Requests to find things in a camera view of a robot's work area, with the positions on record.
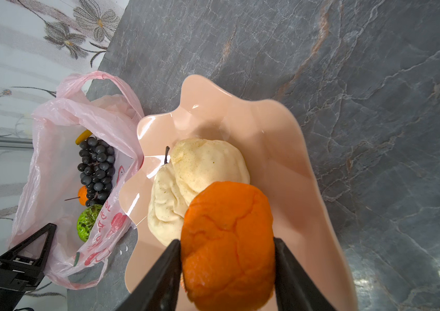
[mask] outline pink plastic bag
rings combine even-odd
[[[123,96],[104,96],[90,102],[80,89],[91,79],[111,80]],[[131,222],[121,210],[118,194],[144,159],[136,135],[137,123],[143,116],[140,101],[130,86],[102,71],[67,77],[57,88],[57,97],[32,113],[33,158],[8,246],[17,245],[49,222],[56,224],[44,270],[52,282],[69,289],[84,289],[97,285],[104,276],[107,258]],[[79,200],[64,200],[77,196],[82,186],[77,170],[80,147],[75,140],[85,128],[115,148],[117,173],[111,195],[89,239],[83,243],[78,237],[77,220],[86,207]],[[39,241],[33,248],[40,249],[42,245]],[[31,249],[26,255],[34,256],[34,251]],[[68,276],[98,262],[104,263],[98,280],[86,284],[68,280]]]

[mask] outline gray flower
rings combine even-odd
[[[85,58],[88,53],[80,47],[85,41],[85,36],[77,33],[70,33],[70,28],[64,22],[45,23],[45,40],[57,46],[58,49],[67,47],[70,56],[74,59]]]
[[[94,40],[102,42],[104,37],[109,40],[120,22],[113,10],[100,14],[99,5],[94,0],[79,0],[81,7],[76,7],[73,15],[81,28],[94,31]]]

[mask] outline orange fruit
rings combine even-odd
[[[248,311],[271,297],[273,217],[267,197],[245,183],[215,182],[184,217],[181,257],[187,296],[201,311]]]
[[[85,206],[85,202],[87,202],[87,187],[82,186],[80,190],[78,190],[78,196],[80,197],[78,200],[80,204]]]

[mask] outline peach-colored bowl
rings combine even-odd
[[[165,249],[149,231],[145,219],[154,175],[163,164],[165,148],[198,137],[225,140],[241,151],[251,184],[269,198],[275,236],[286,242],[337,310],[357,310],[353,279],[322,201],[303,134],[281,103],[243,101],[210,80],[192,75],[182,84],[179,107],[168,114],[143,118],[137,135],[144,164],[125,183],[119,196],[121,207],[138,224],[139,232],[125,272],[129,292]],[[182,289],[177,310],[196,310]],[[275,297],[261,310],[277,310]]]

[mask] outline marble table surface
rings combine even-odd
[[[286,105],[360,310],[440,310],[440,1],[131,1],[99,69],[146,114],[177,107],[191,74]],[[115,93],[97,81],[89,96]],[[116,308],[136,238],[97,287],[68,291],[68,310]]]

